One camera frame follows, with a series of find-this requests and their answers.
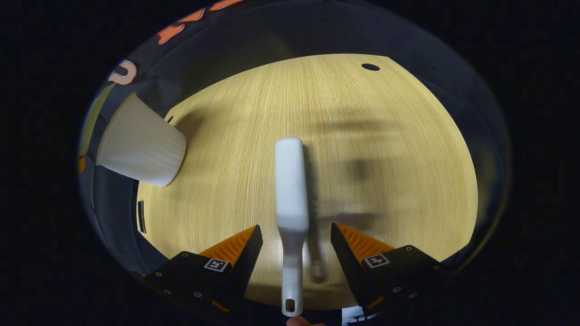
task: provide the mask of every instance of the hanging hole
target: hanging hole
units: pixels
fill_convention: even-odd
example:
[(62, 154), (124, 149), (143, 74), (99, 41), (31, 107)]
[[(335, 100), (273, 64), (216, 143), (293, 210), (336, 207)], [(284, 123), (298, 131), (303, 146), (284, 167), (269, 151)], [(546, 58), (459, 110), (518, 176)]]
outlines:
[(293, 313), (296, 311), (296, 302), (292, 299), (286, 299), (286, 311)]

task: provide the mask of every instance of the paper cup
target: paper cup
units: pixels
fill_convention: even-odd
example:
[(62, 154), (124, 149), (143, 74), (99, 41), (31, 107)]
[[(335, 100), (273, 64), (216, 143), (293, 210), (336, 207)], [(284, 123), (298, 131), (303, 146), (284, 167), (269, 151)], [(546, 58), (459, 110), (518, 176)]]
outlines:
[(175, 178), (185, 155), (185, 136), (134, 93), (109, 122), (96, 163), (156, 186)]

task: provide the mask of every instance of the dark background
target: dark background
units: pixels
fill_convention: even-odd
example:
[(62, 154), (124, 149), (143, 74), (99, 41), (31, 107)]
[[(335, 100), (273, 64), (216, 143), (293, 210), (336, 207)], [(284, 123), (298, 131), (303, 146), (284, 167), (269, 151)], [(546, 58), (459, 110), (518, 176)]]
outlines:
[[(441, 297), (403, 313), (406, 324), (580, 320), (570, 290), (577, 283), (577, 247), (566, 243), (574, 240), (577, 214), (562, 209), (565, 150), (573, 140), (563, 137), (572, 119), (565, 112), (575, 95), (577, 61), (571, 44), (578, 10), (571, 3), (384, 3), (475, 67), (503, 108), (513, 147), (513, 188), (495, 234)], [(7, 126), (21, 141), (14, 171), (24, 181), (7, 187), (15, 195), (10, 203), (23, 212), (12, 214), (16, 227), (3, 237), (16, 254), (15, 263), (6, 264), (9, 289), (15, 289), (6, 291), (14, 306), (2, 314), (3, 324), (201, 324), (138, 284), (98, 242), (82, 213), (74, 157), (86, 109), (111, 68), (141, 41), (209, 4), (27, 2), (6, 8), (6, 44), (17, 49), (5, 66), (8, 80), (16, 81), (5, 88)]]

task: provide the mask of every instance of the wood grain surface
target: wood grain surface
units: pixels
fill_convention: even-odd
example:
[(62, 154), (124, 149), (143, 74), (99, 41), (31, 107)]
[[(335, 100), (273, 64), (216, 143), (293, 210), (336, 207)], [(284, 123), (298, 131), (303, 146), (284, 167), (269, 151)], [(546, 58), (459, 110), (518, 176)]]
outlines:
[(170, 117), (186, 136), (186, 157), (166, 187), (139, 184), (144, 236), (172, 258), (259, 224), (264, 244), (246, 298), (280, 305), (274, 144), (282, 137), (301, 138), (308, 157), (305, 309), (357, 305), (330, 243), (332, 222), (438, 260), (471, 238), (477, 185), (465, 141), (441, 103), (388, 57), (271, 63), (192, 95)]

